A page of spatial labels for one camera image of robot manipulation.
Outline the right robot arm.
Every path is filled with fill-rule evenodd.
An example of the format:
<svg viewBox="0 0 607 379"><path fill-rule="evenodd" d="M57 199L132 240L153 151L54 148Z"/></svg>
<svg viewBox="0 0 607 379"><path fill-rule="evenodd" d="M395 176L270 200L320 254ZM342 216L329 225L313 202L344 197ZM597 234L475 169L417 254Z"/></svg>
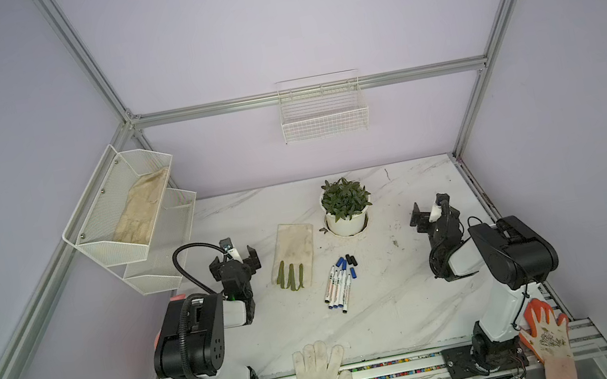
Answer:
<svg viewBox="0 0 607 379"><path fill-rule="evenodd" d="M536 298L537 286L558 268L555 248L513 215L492 225L480 220L466 227L445 193L436 195L427 212L415 205L410 225L428 237L427 260L436 279L456 282L482 267L495 279L465 348L463 366L481 375L504 369L516 355L518 333L527 324L525 308Z"/></svg>

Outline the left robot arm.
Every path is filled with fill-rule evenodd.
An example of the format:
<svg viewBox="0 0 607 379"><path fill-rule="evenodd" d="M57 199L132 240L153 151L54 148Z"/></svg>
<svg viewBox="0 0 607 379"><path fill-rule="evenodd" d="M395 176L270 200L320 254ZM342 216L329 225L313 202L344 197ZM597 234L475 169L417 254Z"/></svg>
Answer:
<svg viewBox="0 0 607 379"><path fill-rule="evenodd" d="M253 368L226 362L225 331L252 324L256 301L251 278L262 267L257 251L236 250L214 259L210 273L221 293L192 294L172 300L155 343L154 369L159 379L258 379Z"/></svg>

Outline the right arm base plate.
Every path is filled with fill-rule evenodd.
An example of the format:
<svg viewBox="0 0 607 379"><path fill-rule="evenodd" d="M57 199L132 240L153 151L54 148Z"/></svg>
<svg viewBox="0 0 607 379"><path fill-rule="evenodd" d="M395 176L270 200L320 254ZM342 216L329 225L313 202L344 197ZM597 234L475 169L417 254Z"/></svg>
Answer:
<svg viewBox="0 0 607 379"><path fill-rule="evenodd" d="M515 339L444 349L441 355L451 379L493 375L527 364L524 350Z"/></svg>

